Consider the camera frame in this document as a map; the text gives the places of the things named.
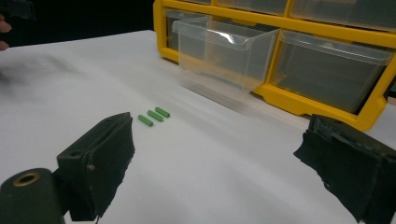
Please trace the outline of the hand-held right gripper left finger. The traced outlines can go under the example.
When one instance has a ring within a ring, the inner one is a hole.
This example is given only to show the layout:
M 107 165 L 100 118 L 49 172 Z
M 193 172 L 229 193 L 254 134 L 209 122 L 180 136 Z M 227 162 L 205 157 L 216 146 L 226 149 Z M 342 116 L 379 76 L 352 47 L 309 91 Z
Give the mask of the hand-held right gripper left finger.
M 134 156 L 132 123 L 128 112 L 103 119 L 57 156 L 63 210 L 74 221 L 102 217 L 112 203 Z

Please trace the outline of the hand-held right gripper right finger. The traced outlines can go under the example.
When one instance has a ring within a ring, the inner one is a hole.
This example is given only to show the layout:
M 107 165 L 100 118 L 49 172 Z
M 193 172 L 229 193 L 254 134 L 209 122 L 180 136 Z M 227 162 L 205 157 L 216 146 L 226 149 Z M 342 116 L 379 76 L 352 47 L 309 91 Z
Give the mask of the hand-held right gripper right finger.
M 363 224 L 390 224 L 396 214 L 396 150 L 321 115 L 311 117 L 293 153 Z

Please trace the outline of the clear plastic drawer bin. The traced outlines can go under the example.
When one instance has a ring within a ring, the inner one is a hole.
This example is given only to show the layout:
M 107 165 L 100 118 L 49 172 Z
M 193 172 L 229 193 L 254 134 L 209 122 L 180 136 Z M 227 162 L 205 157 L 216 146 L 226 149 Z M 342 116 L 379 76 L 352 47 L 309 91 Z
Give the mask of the clear plastic drawer bin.
M 183 87 L 232 109 L 266 79 L 279 30 L 198 17 L 175 21 Z

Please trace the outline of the green plastic wall plug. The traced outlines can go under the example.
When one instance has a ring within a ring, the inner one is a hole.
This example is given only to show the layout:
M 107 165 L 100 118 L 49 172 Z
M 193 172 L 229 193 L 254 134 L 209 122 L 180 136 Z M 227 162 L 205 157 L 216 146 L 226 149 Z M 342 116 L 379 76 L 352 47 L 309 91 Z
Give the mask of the green plastic wall plug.
M 163 122 L 163 117 L 152 110 L 148 111 L 148 115 L 159 122 Z
M 144 124 L 146 124 L 147 126 L 149 126 L 149 127 L 152 127 L 152 126 L 154 125 L 154 123 L 153 123 L 152 120 L 146 118 L 146 117 L 143 116 L 143 115 L 138 115 L 138 119 L 139 119 L 141 122 L 143 122 Z
M 161 107 L 158 107 L 158 106 L 155 107 L 155 111 L 157 113 L 161 114 L 162 116 L 166 117 L 166 118 L 170 118 L 171 117 L 171 114 L 168 111 L 162 109 Z

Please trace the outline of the set of clear drawers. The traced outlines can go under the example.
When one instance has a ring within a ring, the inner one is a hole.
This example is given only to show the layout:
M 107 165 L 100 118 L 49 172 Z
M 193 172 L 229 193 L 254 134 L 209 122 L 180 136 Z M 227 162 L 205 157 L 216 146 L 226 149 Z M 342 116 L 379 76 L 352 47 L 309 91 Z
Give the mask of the set of clear drawers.
M 182 1 L 208 5 L 211 0 Z M 221 7 L 282 16 L 288 0 L 217 1 Z M 166 9 L 164 13 L 167 45 L 176 51 L 175 21 L 210 17 L 247 26 L 265 25 L 176 9 Z M 396 0 L 294 0 L 290 15 L 304 21 L 396 33 Z M 282 90 L 354 115 L 360 113 L 396 52 L 391 48 L 276 28 L 279 34 L 266 79 Z

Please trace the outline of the yellow black organizer cabinet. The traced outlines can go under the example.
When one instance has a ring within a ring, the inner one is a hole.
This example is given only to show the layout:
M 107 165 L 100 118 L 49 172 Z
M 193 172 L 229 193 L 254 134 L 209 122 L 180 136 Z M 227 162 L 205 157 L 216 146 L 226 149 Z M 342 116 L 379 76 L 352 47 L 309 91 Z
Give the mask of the yellow black organizer cabinet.
M 396 50 L 396 33 L 382 31 L 362 30 L 333 24 L 318 23 L 316 21 L 304 21 L 294 19 L 290 15 L 294 0 L 288 0 L 285 12 L 282 16 L 248 12 L 240 9 L 221 7 L 217 0 L 211 0 L 208 5 L 186 2 L 182 0 L 155 0 L 153 4 L 154 31 L 157 34 L 157 49 L 160 54 L 171 61 L 178 60 L 178 52 L 170 49 L 167 45 L 166 9 L 176 9 L 188 12 L 203 13 L 215 18 L 227 18 L 234 21 L 254 25 L 265 24 L 278 27 L 281 31 L 292 30 L 311 34 L 315 37 L 327 37 L 333 40 L 346 42 L 358 42 Z M 301 95 L 285 91 L 270 83 L 266 79 L 264 83 L 254 90 L 263 97 L 270 105 L 288 111 L 294 115 L 320 114 L 339 119 L 354 128 L 367 131 L 371 129 L 387 105 L 385 92 L 396 77 L 396 52 L 391 58 L 389 65 L 379 77 L 365 105 L 359 114 L 347 113 L 335 107 L 315 102 Z

